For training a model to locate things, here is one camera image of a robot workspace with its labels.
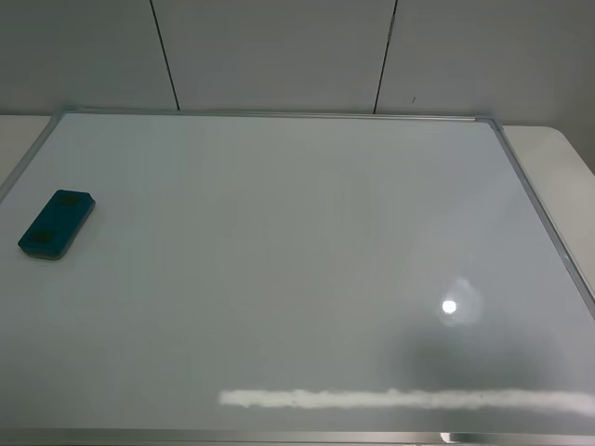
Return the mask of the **white whiteboard with aluminium frame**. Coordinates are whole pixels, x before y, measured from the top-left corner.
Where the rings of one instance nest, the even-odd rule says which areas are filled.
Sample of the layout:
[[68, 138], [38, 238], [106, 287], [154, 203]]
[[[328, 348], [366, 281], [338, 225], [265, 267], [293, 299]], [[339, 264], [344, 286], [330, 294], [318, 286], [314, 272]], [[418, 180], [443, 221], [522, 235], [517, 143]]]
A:
[[590, 445], [593, 289], [493, 119], [65, 110], [1, 187], [1, 441]]

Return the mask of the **blue whiteboard eraser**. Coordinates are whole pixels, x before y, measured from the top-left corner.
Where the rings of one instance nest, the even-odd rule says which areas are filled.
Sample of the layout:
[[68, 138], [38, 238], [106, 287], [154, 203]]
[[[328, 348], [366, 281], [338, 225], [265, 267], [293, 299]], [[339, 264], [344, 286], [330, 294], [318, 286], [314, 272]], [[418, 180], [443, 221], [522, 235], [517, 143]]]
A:
[[88, 192], [56, 190], [18, 241], [18, 247], [32, 258], [60, 260], [95, 205]]

